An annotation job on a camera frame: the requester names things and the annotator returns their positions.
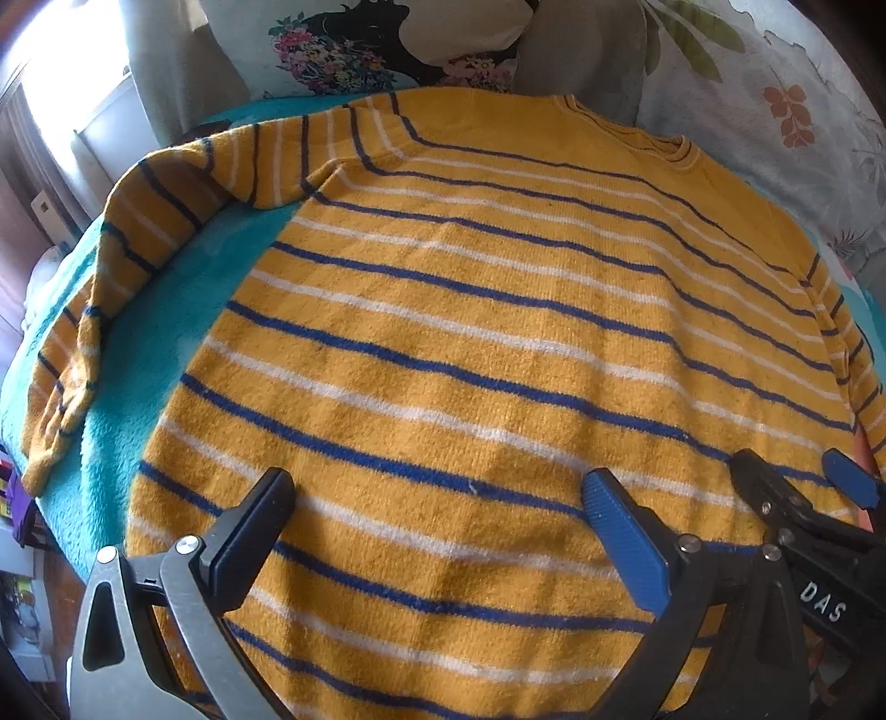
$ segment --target cushion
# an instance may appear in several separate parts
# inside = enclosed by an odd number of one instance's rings
[[[537,0],[202,0],[256,98],[418,85],[509,90]]]
[[[850,271],[880,247],[886,129],[824,82],[805,50],[727,0],[641,0],[647,78],[637,124],[686,135],[788,210]]]

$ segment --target sweater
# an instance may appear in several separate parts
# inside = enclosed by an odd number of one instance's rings
[[[227,618],[297,716],[580,717],[652,620],[583,520],[584,473],[607,466],[678,532],[746,552],[762,526],[733,452],[838,517],[822,451],[851,453],[859,422],[886,458],[869,348],[777,207],[685,138],[573,98],[433,89],[123,178],[35,369],[32,492],[89,405],[104,324],[231,199],[305,202],[161,416],[127,546],[159,552],[268,466],[292,473],[297,511]]]

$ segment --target metal screw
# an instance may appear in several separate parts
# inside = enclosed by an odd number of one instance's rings
[[[113,545],[106,545],[96,553],[96,560],[102,565],[107,565],[117,557],[117,548]]]
[[[175,544],[175,551],[180,555],[190,555],[200,546],[200,538],[196,535],[186,535]]]
[[[787,528],[781,528],[778,531],[778,544],[779,545],[790,545],[796,540],[794,534],[788,530]]]
[[[770,562],[778,562],[781,560],[781,548],[778,545],[766,543],[763,546],[763,557]]]
[[[696,536],[687,533],[686,535],[681,535],[677,539],[677,546],[684,552],[691,554],[702,549],[702,541]]]

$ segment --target purple object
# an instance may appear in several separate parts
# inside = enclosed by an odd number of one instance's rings
[[[6,502],[12,515],[12,537],[22,547],[31,537],[37,506],[21,484],[19,474],[12,470],[6,485]]]

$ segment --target leaf pattern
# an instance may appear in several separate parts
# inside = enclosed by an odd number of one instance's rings
[[[680,48],[680,51],[689,61],[692,69],[696,71],[696,74],[701,75],[707,80],[723,82],[723,78],[720,77],[719,70],[717,69],[717,64],[704,46],[692,34],[692,31],[666,12],[656,7],[652,9],[655,11],[658,19],[661,20],[662,27],[671,36],[671,39],[677,43],[677,47]]]
[[[694,30],[720,47],[744,53],[744,41],[738,32],[713,12],[689,0],[656,1],[667,10],[653,4],[652,0],[642,0],[646,14],[646,74],[654,73],[661,59],[663,27],[696,74],[707,80],[723,82],[717,63]]]
[[[815,144],[815,133],[809,126],[812,125],[812,114],[809,108],[803,105],[806,93],[799,85],[791,85],[785,90],[779,76],[775,74],[781,88],[768,87],[763,90],[763,97],[769,103],[769,110],[773,118],[784,118],[781,121],[781,137],[784,146],[788,148],[806,147]]]
[[[744,53],[742,36],[713,12],[705,10],[696,4],[689,3],[687,0],[661,0],[661,3],[669,10],[676,12],[684,20],[691,22],[698,32],[708,38],[708,40],[727,50]]]
[[[859,169],[864,171],[865,179],[874,186],[877,202],[880,207],[886,205],[886,152],[883,140],[877,130],[859,125],[859,129],[867,140],[868,148],[853,148],[852,152],[862,156]]]

